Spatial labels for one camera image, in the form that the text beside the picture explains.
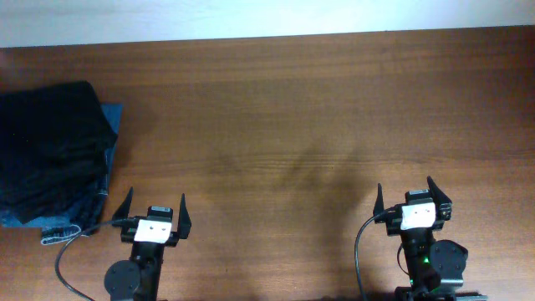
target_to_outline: blue denim fabric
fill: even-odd
[[[101,105],[104,116],[112,130],[119,131],[122,105]],[[0,212],[0,221],[4,227],[40,227],[42,228],[43,245],[69,240],[80,231],[93,226],[99,219],[104,201],[108,196],[111,167],[115,146],[104,152],[108,174],[81,189],[75,196],[73,204],[65,212],[55,217],[38,217],[22,224],[9,212]]]

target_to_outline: stack of folded clothes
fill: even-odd
[[[0,222],[43,245],[93,226],[108,195],[121,105],[87,82],[0,95]]]

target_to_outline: brown wooden tabletop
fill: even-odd
[[[436,238],[470,252],[463,291],[533,300],[534,71],[534,27],[0,49],[0,92],[86,79],[124,104],[105,220],[130,186],[133,215],[186,194],[170,301],[355,298],[377,183],[388,206],[428,175],[454,204]],[[0,230],[1,300],[76,299],[54,275],[60,245],[39,238]],[[399,244],[364,232],[369,292],[409,285]],[[61,268],[107,300],[104,274],[129,255],[106,228]]]

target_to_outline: wire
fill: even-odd
[[[77,295],[79,295],[81,298],[83,298],[84,300],[88,300],[88,301],[94,301],[94,299],[90,298],[88,295],[80,292],[78,289],[74,288],[72,285],[70,285],[67,280],[65,280],[65,278],[61,275],[61,272],[59,271],[59,261],[61,260],[61,257],[64,255],[65,253],[65,250],[67,250],[67,247],[69,247],[69,245],[71,243],[74,242],[74,240],[76,240],[78,237],[81,237],[82,235],[86,235],[86,234],[89,234],[90,232],[92,232],[93,230],[96,230],[102,226],[106,226],[106,225],[110,225],[112,223],[121,223],[121,222],[126,222],[126,221],[129,221],[129,218],[125,218],[125,219],[120,219],[120,220],[115,220],[115,221],[107,221],[107,222],[101,222],[99,224],[96,224],[92,227],[89,227],[85,230],[83,230],[82,232],[76,234],[76,236],[74,236],[73,238],[71,238],[67,243],[65,243],[65,245],[61,248],[61,250],[59,250],[59,253],[58,253],[58,256],[56,257],[56,263],[54,264],[54,267],[56,269],[56,276],[58,276],[58,279],[59,281],[61,281],[61,283],[64,284],[64,286],[66,288],[68,288],[71,292],[73,293],[76,293]]]
[[[403,248],[403,243],[400,244],[400,248],[398,249],[398,265],[400,266],[401,271],[403,271],[403,273],[406,273],[408,276],[410,276],[409,273],[407,273],[407,272],[403,269],[403,267],[401,267],[401,263],[400,263],[400,253],[401,253],[401,249],[402,249],[402,248]]]
[[[365,228],[371,223],[373,222],[375,219],[379,218],[379,217],[382,217],[384,214],[388,213],[388,212],[391,212],[395,209],[395,207],[391,207],[389,209],[386,209],[384,210],[383,212],[373,216],[373,217],[370,217],[368,221],[366,221],[364,223],[364,225],[362,225],[362,227],[360,228],[359,230],[359,234],[357,234],[357,238],[355,238],[354,240],[354,266],[355,266],[355,270],[357,272],[357,282],[359,283],[359,290],[360,290],[360,294],[362,295],[362,300],[363,301],[369,301],[368,300],[368,297],[366,297],[366,293],[364,293],[364,286],[362,285],[362,279],[360,278],[360,269],[359,269],[359,240],[360,240],[360,236],[362,235],[362,232],[365,230]]]

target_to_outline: wood grain surface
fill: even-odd
[[[454,203],[436,238],[470,251],[463,290],[532,300],[534,54],[533,27],[10,48],[0,92],[87,79],[125,105],[104,219],[133,186],[131,214],[184,192],[193,222],[166,249],[160,299],[358,298],[377,183],[388,206],[431,175]],[[1,300],[76,299],[39,238],[0,230]],[[361,243],[369,292],[409,284],[398,237],[372,225]],[[129,255],[106,228],[61,268],[106,300]]]

